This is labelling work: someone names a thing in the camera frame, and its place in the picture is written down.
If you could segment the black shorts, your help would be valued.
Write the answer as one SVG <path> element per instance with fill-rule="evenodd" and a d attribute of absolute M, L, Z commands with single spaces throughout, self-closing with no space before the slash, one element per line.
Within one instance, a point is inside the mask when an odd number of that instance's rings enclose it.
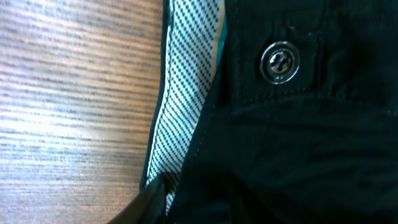
<path fill-rule="evenodd" d="M 396 223 L 396 1 L 166 1 L 164 223 Z"/>

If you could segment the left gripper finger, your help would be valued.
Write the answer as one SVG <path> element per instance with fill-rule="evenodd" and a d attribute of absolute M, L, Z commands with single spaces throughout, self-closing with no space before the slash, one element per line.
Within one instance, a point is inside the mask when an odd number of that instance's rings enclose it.
<path fill-rule="evenodd" d="M 165 223 L 165 177 L 158 175 L 108 224 Z"/>

